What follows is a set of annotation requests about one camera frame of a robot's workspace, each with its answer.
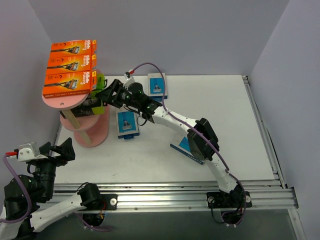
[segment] gillette box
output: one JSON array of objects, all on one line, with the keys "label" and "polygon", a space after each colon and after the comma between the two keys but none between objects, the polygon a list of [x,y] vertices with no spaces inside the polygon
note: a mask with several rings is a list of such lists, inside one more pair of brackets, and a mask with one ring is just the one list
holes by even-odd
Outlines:
[{"label": "gillette box", "polygon": [[48,98],[89,94],[97,88],[97,71],[46,75],[42,95]]},{"label": "gillette box", "polygon": [[75,55],[94,55],[96,53],[96,40],[74,40],[52,43],[50,58],[71,57]]},{"label": "gillette box", "polygon": [[123,107],[115,110],[116,130],[119,139],[133,139],[139,136],[139,126],[136,119],[138,115],[132,111],[127,111]]},{"label": "gillette box", "polygon": [[191,158],[192,160],[196,161],[198,164],[204,164],[203,161],[195,158],[191,152],[189,147],[189,142],[187,137],[182,136],[180,134],[177,134],[172,142],[170,143],[170,147],[174,148],[175,150],[179,151],[183,155],[186,155],[187,157]]},{"label": "gillette box", "polygon": [[164,80],[160,73],[148,74],[148,96],[152,99],[161,102],[165,91],[164,99],[168,98],[168,86],[166,82],[166,74],[163,73]]},{"label": "gillette box", "polygon": [[49,58],[46,75],[96,70],[96,55],[74,55]]},{"label": "gillette box", "polygon": [[[96,79],[96,89],[89,93],[80,105],[71,109],[71,112],[76,118],[105,113],[104,104],[102,100],[96,98],[96,94],[105,88],[107,80],[105,80],[105,76],[103,74],[97,74]],[[60,111],[60,114],[64,119],[66,119],[66,116],[62,111]]]}]

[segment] white table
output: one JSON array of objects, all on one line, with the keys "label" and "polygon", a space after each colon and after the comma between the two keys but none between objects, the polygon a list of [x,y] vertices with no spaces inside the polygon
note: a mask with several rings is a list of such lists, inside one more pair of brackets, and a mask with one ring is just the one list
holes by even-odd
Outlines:
[{"label": "white table", "polygon": [[[106,76],[108,84],[123,76]],[[147,92],[147,76],[135,76]],[[219,138],[220,153],[239,180],[273,180],[273,171],[240,75],[166,76],[166,106],[189,118],[209,120]],[[85,148],[73,139],[76,159],[56,170],[56,184],[164,183],[214,181],[200,165],[170,147],[173,130],[148,122],[140,136],[118,139],[111,107],[109,135],[99,146]],[[61,128],[56,144],[73,132]]]}]

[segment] pink rotating stand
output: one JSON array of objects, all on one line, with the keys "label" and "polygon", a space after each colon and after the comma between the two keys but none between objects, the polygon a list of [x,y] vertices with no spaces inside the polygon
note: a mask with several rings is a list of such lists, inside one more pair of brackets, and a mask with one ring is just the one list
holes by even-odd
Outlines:
[{"label": "pink rotating stand", "polygon": [[66,119],[60,115],[61,124],[74,132],[74,139],[83,147],[95,147],[101,144],[108,136],[109,131],[109,106],[104,107],[104,114],[75,117],[71,109],[80,105],[88,94],[75,96],[62,96],[44,98],[49,107],[63,112]]}]

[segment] razor picture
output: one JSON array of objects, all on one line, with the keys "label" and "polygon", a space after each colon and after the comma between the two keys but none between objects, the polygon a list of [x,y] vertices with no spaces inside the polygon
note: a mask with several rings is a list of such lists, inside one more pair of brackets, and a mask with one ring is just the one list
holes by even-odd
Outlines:
[{"label": "razor picture", "polygon": [[77,82],[78,80],[76,79],[72,79],[70,81],[65,81],[65,82],[56,82],[56,83],[50,83],[50,84],[46,84],[44,85],[45,87],[55,87],[55,86],[61,86],[64,87],[66,89],[76,89],[77,88]]},{"label": "razor picture", "polygon": [[154,93],[159,93],[159,92],[161,92],[161,88],[159,87],[159,85],[157,84],[157,79],[156,78],[154,78],[153,79],[153,84],[154,84],[154,89],[153,89],[153,92]]},{"label": "razor picture", "polygon": [[70,71],[75,71],[78,69],[78,62],[74,61],[73,63],[66,64],[66,65],[57,65],[57,66],[48,66],[47,69],[67,69]]},{"label": "razor picture", "polygon": [[126,118],[126,112],[123,112],[122,113],[122,119],[123,119],[123,126],[122,126],[122,130],[128,130],[128,129],[131,129],[132,126],[131,124],[127,121],[127,118]]},{"label": "razor picture", "polygon": [[69,48],[65,48],[65,49],[57,49],[57,50],[51,50],[51,53],[56,53],[56,52],[68,52],[71,54],[78,54],[80,50],[79,46],[74,46],[74,47],[69,47]]}]

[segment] gray wall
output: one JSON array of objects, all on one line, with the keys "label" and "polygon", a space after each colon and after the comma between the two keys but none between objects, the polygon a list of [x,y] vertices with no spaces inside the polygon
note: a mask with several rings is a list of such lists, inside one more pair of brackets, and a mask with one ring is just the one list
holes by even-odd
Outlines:
[{"label": "gray wall", "polygon": [[143,62],[170,75],[230,75],[251,73],[289,0],[29,1],[53,42],[97,39],[107,75]]},{"label": "gray wall", "polygon": [[308,240],[319,239],[320,1],[291,0],[250,77]]},{"label": "gray wall", "polygon": [[[0,153],[18,145],[53,141],[59,113],[42,101],[51,41],[27,0],[0,1]],[[26,164],[10,161],[18,174]],[[12,178],[0,160],[0,203]]]},{"label": "gray wall", "polygon": [[80,220],[71,215],[48,226],[37,240],[296,240],[287,210],[247,211],[236,228],[216,223],[209,210],[109,213],[102,224],[114,230],[84,230]]}]

